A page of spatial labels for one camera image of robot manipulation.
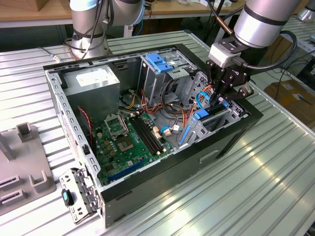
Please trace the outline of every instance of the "red wire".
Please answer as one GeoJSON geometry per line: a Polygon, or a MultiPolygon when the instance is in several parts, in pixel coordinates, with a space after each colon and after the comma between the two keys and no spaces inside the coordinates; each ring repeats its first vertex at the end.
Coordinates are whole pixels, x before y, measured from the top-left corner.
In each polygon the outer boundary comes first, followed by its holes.
{"type": "Polygon", "coordinates": [[[89,129],[90,129],[91,145],[92,145],[92,127],[91,127],[91,123],[90,123],[90,118],[89,118],[88,114],[87,114],[85,111],[83,111],[82,108],[79,108],[79,107],[78,107],[78,110],[81,111],[81,112],[84,114],[85,118],[86,118],[87,121],[88,121],[89,129]]]}

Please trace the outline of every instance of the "white sticker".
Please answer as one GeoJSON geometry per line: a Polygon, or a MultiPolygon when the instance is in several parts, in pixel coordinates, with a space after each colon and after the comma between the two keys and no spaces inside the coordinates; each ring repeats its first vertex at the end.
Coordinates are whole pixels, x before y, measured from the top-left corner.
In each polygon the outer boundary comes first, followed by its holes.
{"type": "Polygon", "coordinates": [[[290,89],[294,89],[291,85],[289,84],[283,84],[282,85],[285,89],[290,90],[290,89]]]}
{"type": "Polygon", "coordinates": [[[81,87],[108,81],[110,74],[106,70],[96,70],[76,76],[81,87]]]}
{"type": "Polygon", "coordinates": [[[178,131],[178,130],[179,130],[179,125],[176,125],[176,124],[175,124],[175,125],[173,126],[173,129],[174,129],[175,131],[178,131]]]}
{"type": "Polygon", "coordinates": [[[301,98],[304,98],[302,97],[302,95],[300,94],[292,94],[297,100],[301,100],[301,98]]]}

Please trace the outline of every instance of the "blue cable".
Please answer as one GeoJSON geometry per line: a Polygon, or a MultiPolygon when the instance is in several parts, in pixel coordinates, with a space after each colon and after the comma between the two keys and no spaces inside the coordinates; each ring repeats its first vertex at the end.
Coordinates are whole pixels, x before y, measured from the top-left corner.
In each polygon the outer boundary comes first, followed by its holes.
{"type": "Polygon", "coordinates": [[[139,35],[139,33],[141,32],[141,30],[142,30],[142,27],[143,27],[143,19],[142,19],[142,21],[141,21],[141,28],[140,28],[140,30],[138,31],[138,33],[136,34],[136,36],[138,36],[139,35]]]}
{"type": "Polygon", "coordinates": [[[201,103],[200,103],[200,101],[199,101],[199,95],[203,95],[205,98],[206,98],[206,100],[209,102],[210,101],[210,97],[208,96],[208,94],[206,94],[205,92],[199,92],[199,93],[197,93],[197,95],[196,95],[196,102],[197,102],[197,104],[198,104],[198,106],[202,109],[202,105],[201,105],[201,103]]]}
{"type": "Polygon", "coordinates": [[[169,129],[169,127],[168,127],[168,126],[162,127],[162,129],[160,130],[160,132],[163,133],[163,131],[164,131],[165,129],[169,129]]]}

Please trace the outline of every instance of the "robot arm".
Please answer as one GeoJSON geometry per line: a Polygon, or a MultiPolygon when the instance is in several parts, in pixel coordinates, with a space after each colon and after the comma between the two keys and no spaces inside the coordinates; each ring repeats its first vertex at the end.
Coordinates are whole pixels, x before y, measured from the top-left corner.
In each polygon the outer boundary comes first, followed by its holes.
{"type": "Polygon", "coordinates": [[[225,100],[245,98],[253,93],[249,87],[250,69],[271,69],[289,59],[297,45],[296,36],[289,31],[281,31],[301,0],[247,0],[237,20],[234,31],[226,30],[231,35],[214,43],[210,48],[207,65],[210,74],[215,74],[213,90],[214,101],[222,97],[225,100]],[[250,48],[270,46],[280,33],[292,37],[291,53],[275,64],[259,67],[246,63],[241,54],[250,48]],[[237,93],[229,94],[230,88],[244,85],[237,93]]]}
{"type": "Polygon", "coordinates": [[[249,48],[270,46],[301,0],[248,0],[237,20],[234,33],[211,46],[209,58],[228,67],[233,58],[249,48]]]}
{"type": "Polygon", "coordinates": [[[73,19],[71,53],[76,59],[109,53],[105,30],[111,26],[138,24],[144,0],[70,0],[73,19]]]}

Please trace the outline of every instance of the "yellow wire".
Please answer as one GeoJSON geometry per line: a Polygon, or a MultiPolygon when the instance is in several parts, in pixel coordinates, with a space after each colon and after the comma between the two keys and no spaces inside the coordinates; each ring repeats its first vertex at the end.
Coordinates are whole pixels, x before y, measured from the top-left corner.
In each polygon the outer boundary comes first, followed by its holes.
{"type": "Polygon", "coordinates": [[[126,107],[126,109],[130,109],[131,107],[133,107],[134,102],[136,100],[136,96],[137,96],[136,94],[133,95],[132,102],[131,102],[131,104],[129,106],[126,107]]]}

